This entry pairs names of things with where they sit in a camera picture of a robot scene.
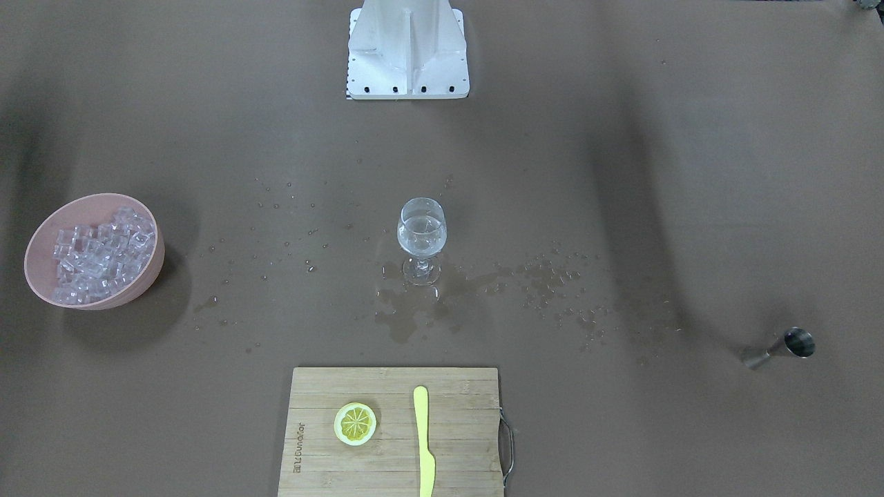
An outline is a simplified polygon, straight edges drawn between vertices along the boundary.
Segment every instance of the water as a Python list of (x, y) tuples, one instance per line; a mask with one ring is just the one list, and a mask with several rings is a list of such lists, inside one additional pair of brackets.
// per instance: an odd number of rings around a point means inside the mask
[(445, 246), (448, 231), (433, 216), (418, 215), (405, 220), (397, 232), (402, 249), (418, 258), (435, 256)]

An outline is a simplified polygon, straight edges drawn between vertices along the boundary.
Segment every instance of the wine glass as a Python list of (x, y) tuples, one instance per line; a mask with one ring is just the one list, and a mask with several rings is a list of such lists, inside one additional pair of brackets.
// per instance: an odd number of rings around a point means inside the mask
[(442, 206), (431, 198), (405, 203), (396, 231), (399, 245), (409, 257), (402, 265), (405, 280), (413, 285), (432, 285), (439, 278), (438, 254), (448, 239)]

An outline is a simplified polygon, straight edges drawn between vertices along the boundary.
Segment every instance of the cutting board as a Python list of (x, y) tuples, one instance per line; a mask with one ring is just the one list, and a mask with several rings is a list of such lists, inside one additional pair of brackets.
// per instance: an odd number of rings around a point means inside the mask
[[(495, 368), (295, 368), (279, 497), (417, 497), (420, 462), (412, 392), (430, 394), (433, 497), (503, 497)], [(345, 404), (374, 410), (359, 447), (335, 437)]]

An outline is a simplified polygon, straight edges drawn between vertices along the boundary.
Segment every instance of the metal jigger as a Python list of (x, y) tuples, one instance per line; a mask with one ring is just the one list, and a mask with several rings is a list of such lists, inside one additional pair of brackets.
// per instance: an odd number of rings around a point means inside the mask
[(801, 328), (791, 327), (777, 339), (770, 348), (744, 348), (740, 353), (740, 359), (751, 370), (756, 370), (761, 364), (770, 361), (772, 356), (786, 357), (810, 357), (816, 345), (810, 333)]

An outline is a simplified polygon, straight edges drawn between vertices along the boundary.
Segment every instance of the lemon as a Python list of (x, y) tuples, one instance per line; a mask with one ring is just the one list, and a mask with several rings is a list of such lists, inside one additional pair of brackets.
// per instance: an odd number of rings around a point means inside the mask
[(347, 445), (362, 445), (369, 441), (376, 427), (374, 411), (359, 402), (350, 402), (334, 417), (334, 434)]

